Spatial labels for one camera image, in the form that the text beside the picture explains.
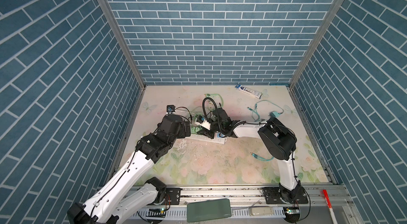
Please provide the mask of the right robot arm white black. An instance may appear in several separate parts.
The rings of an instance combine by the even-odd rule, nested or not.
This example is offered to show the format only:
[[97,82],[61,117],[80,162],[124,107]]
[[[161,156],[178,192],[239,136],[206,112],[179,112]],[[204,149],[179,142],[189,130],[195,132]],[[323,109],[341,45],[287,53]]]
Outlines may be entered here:
[[201,128],[197,134],[211,139],[218,135],[261,139],[271,156],[278,160],[280,189],[293,192],[299,188],[300,183],[294,167],[297,139],[295,134],[278,120],[278,116],[273,112],[267,121],[232,120],[225,110],[219,107],[213,110],[211,117],[207,114],[198,115],[194,118],[194,123]]

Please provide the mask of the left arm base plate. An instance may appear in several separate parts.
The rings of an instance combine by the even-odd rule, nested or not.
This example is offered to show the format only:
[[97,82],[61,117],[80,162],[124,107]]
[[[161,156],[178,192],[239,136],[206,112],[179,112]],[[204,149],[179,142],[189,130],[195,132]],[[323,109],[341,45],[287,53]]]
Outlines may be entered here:
[[181,188],[167,188],[158,194],[160,205],[163,205],[166,200],[171,201],[171,205],[179,205],[181,198]]

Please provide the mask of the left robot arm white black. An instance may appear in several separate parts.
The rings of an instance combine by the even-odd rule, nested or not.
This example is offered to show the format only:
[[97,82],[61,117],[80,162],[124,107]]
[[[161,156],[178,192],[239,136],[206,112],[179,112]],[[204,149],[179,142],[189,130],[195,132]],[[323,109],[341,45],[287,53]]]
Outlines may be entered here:
[[122,224],[141,208],[165,200],[166,185],[157,177],[148,179],[132,195],[127,193],[177,139],[191,135],[190,122],[177,114],[163,117],[157,129],[140,139],[123,167],[94,196],[67,211],[71,224]]

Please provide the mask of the white power strip coloured sockets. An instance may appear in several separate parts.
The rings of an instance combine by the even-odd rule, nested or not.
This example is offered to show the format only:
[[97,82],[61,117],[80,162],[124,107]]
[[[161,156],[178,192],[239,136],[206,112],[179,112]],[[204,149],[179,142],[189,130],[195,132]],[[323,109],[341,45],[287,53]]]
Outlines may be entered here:
[[191,140],[198,140],[198,141],[204,141],[204,142],[211,142],[211,143],[217,143],[217,144],[222,144],[224,145],[226,142],[226,137],[223,137],[223,134],[217,132],[214,135],[214,138],[207,137],[205,135],[198,135],[198,134],[191,134],[188,139]]

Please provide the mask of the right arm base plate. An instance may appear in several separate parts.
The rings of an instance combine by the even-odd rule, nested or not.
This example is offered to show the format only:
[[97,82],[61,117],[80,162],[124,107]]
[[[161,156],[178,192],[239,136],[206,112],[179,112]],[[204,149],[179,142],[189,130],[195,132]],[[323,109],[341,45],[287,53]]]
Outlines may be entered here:
[[305,189],[297,185],[293,190],[289,190],[279,185],[279,187],[265,187],[262,189],[266,204],[307,204],[309,203]]

